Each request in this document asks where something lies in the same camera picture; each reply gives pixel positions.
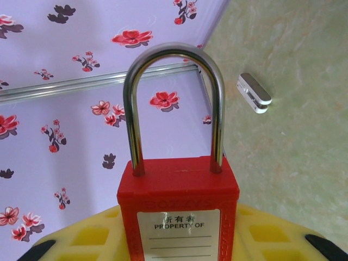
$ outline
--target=floral wallpaper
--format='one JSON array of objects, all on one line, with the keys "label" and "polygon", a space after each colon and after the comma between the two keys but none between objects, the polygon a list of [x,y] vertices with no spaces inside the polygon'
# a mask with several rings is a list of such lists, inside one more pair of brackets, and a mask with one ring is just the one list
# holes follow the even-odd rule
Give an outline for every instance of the floral wallpaper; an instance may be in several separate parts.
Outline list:
[{"label": "floral wallpaper", "polygon": [[[22,0],[1,6],[0,95],[123,72],[146,48],[164,42],[203,47],[229,0],[29,2],[30,8]],[[154,66],[181,62],[167,58]]]},{"label": "floral wallpaper", "polygon": [[[117,205],[130,160],[122,89],[0,104],[4,260],[17,260],[44,235]],[[141,80],[138,110],[145,159],[210,154],[210,105],[198,71]]]}]

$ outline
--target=steel shackle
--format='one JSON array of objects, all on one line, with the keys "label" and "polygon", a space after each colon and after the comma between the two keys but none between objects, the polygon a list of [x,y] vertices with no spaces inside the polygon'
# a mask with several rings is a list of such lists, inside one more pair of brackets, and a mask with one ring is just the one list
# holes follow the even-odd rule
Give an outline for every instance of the steel shackle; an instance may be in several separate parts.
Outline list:
[{"label": "steel shackle", "polygon": [[212,151],[210,154],[210,171],[221,172],[223,156],[223,126],[225,114],[225,85],[221,72],[203,50],[183,43],[165,43],[144,51],[130,66],[123,86],[123,105],[125,107],[126,125],[132,159],[133,175],[145,174],[142,157],[139,117],[136,104],[136,89],[143,72],[154,62],[166,57],[188,58],[198,64],[207,73],[213,89],[212,113]]}]

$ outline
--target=silver clip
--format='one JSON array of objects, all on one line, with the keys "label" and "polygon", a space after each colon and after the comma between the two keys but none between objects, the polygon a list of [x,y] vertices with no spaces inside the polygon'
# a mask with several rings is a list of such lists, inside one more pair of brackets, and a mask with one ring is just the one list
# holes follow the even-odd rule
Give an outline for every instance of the silver clip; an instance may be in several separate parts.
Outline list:
[{"label": "silver clip", "polygon": [[265,113],[272,102],[271,96],[249,74],[242,73],[237,81],[237,89],[256,113]]}]

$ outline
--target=red padlock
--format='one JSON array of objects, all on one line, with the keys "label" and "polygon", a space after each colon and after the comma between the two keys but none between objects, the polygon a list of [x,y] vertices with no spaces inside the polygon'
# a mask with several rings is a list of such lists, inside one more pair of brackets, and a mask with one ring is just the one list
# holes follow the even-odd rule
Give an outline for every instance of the red padlock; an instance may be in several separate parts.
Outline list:
[{"label": "red padlock", "polygon": [[[171,56],[191,59],[210,79],[212,153],[143,160],[136,87],[147,67]],[[132,160],[123,173],[117,199],[131,261],[230,261],[239,187],[223,155],[225,87],[216,63],[204,51],[182,43],[150,48],[130,67],[123,102]]]}]

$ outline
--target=padlock label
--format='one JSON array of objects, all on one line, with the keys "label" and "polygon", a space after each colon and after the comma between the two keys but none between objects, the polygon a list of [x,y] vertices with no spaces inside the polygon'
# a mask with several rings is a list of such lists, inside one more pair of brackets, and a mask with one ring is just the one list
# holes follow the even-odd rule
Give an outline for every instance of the padlock label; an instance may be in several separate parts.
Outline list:
[{"label": "padlock label", "polygon": [[220,210],[138,212],[145,261],[217,261]]}]

